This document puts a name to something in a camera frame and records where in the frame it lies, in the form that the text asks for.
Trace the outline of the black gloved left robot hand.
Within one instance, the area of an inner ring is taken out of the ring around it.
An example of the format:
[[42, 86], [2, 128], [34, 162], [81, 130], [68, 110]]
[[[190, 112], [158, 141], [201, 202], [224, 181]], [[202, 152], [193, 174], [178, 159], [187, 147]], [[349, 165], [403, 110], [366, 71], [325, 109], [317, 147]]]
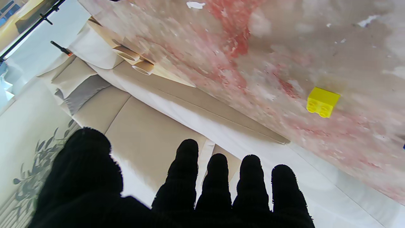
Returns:
[[182, 141], [165, 183], [148, 208], [123, 197], [120, 166], [107, 137], [92, 128], [77, 130], [55, 157], [39, 193], [29, 228], [314, 228], [292, 169], [271, 173], [273, 209], [259, 157], [241, 162], [237, 196], [231, 200], [227, 158], [214, 154], [196, 198], [198, 143]]

